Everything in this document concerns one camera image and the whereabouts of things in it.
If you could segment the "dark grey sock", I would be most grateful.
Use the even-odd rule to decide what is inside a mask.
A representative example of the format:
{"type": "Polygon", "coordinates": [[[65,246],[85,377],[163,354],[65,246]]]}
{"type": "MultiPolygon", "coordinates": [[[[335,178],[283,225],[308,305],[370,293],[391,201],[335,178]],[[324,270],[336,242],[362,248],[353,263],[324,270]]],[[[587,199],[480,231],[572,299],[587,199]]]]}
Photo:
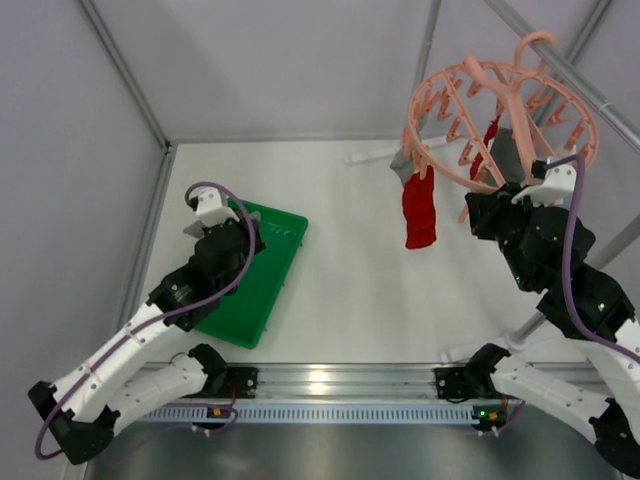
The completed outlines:
{"type": "Polygon", "coordinates": [[[513,131],[510,128],[498,128],[490,154],[506,182],[522,183],[524,181],[525,174],[513,138],[513,131]]]}

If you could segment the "pink round clip hanger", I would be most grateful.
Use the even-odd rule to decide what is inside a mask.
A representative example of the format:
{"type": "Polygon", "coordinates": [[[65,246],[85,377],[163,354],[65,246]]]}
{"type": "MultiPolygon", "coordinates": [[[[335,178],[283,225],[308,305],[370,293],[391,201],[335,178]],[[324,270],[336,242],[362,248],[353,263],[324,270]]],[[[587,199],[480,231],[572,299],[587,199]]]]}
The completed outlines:
{"type": "Polygon", "coordinates": [[[436,71],[419,84],[409,104],[401,148],[405,157],[411,157],[415,173],[424,177],[427,167],[431,166],[435,175],[441,173],[472,192],[496,191],[506,181],[490,149],[503,120],[509,121],[508,128],[513,131],[525,180],[533,177],[530,173],[533,162],[544,156],[580,154],[587,166],[593,164],[599,150],[599,131],[586,106],[573,90],[545,74],[544,62],[536,68],[528,68],[523,64],[525,49],[540,41],[550,45],[557,43],[552,33],[534,31],[519,42],[511,63],[482,61],[474,55],[468,55],[462,62],[436,71]],[[535,107],[551,100],[554,87],[559,88],[562,103],[551,115],[548,125],[564,123],[561,114],[566,107],[571,107],[578,115],[574,130],[561,149],[551,147],[543,128],[537,126],[531,116],[535,107]],[[494,119],[486,131],[480,132],[464,101],[483,90],[495,96],[496,107],[494,119]],[[468,175],[461,176],[438,160],[431,147],[422,140],[420,132],[431,111],[437,113],[438,121],[449,123],[446,142],[460,138],[467,140],[458,163],[468,167],[468,175]]]}

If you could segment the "light grey sock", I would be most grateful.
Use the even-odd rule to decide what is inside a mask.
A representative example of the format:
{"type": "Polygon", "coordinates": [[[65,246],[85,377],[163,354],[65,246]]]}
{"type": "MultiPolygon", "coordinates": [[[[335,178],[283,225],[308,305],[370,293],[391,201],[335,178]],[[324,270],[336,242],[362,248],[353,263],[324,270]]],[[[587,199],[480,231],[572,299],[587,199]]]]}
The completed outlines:
{"type": "Polygon", "coordinates": [[[415,173],[415,167],[411,157],[405,157],[401,149],[398,149],[394,154],[389,168],[398,177],[402,186],[405,186],[415,173]]]}

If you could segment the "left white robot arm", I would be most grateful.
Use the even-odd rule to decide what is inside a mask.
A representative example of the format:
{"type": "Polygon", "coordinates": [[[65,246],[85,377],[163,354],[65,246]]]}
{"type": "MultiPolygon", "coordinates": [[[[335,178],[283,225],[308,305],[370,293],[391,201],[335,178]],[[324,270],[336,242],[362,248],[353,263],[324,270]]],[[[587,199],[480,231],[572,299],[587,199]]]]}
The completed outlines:
{"type": "Polygon", "coordinates": [[[57,452],[73,465],[83,464],[156,408],[181,397],[217,393],[228,366],[207,344],[143,378],[133,376],[154,353],[217,310],[263,248],[255,218],[205,228],[187,263],[164,276],[98,351],[58,380],[37,382],[28,397],[44,421],[41,431],[58,443],[57,452]]]}

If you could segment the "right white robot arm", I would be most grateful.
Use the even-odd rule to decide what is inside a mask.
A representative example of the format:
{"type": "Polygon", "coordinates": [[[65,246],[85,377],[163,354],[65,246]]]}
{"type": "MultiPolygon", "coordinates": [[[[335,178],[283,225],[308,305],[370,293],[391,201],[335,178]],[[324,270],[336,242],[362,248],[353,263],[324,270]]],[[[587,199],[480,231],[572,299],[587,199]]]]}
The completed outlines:
{"type": "Polygon", "coordinates": [[[569,208],[520,199],[507,184],[491,194],[468,193],[472,234],[497,243],[525,292],[542,298],[538,311],[591,363],[610,393],[583,393],[536,370],[495,344],[483,346],[465,374],[480,394],[515,396],[563,421],[621,473],[639,475],[639,322],[621,285],[589,265],[595,242],[569,208]]]}

